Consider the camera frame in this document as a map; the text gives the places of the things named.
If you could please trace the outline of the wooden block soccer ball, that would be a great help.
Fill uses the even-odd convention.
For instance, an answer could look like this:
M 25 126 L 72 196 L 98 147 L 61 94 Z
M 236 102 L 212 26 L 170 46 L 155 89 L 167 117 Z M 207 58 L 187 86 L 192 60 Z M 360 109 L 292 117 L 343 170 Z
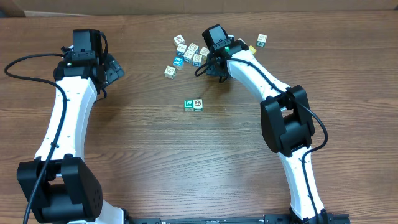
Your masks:
M 195 99 L 193 101 L 193 109 L 194 109 L 194 111 L 202 111 L 203 110 L 203 100 Z

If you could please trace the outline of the wooden block green letter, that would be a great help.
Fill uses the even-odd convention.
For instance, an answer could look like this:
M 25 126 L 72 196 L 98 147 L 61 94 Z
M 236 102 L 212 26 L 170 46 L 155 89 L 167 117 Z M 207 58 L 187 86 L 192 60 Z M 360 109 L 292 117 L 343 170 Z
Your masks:
M 193 100 L 184 101 L 184 111 L 194 111 Z

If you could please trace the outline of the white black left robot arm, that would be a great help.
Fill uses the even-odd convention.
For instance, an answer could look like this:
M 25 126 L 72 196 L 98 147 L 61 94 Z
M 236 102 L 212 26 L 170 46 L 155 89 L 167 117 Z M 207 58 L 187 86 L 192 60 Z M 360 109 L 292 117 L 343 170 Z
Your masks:
M 44 140 L 32 161 L 21 162 L 17 180 L 28 201 L 24 219 L 39 223 L 130 223 L 128 212 L 103 198 L 84 160 L 86 129 L 100 93 L 124 75 L 108 53 L 103 32 L 73 31 L 51 82 L 55 103 Z

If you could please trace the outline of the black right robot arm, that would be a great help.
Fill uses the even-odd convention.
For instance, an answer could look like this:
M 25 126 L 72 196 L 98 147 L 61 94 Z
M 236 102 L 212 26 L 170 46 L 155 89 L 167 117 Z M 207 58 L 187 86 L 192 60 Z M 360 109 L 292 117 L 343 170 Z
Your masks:
M 249 47 L 219 25 L 202 33 L 210 52 L 202 73 L 218 76 L 220 82 L 232 77 L 242 83 L 260 102 L 262 136 L 268 148 L 281 159 L 290 190 L 292 223 L 329 223 L 330 219 L 317 192 L 311 154 L 328 140 L 312 147 L 314 124 L 326 127 L 310 109 L 306 91 L 291 87 L 274 77 L 255 58 Z

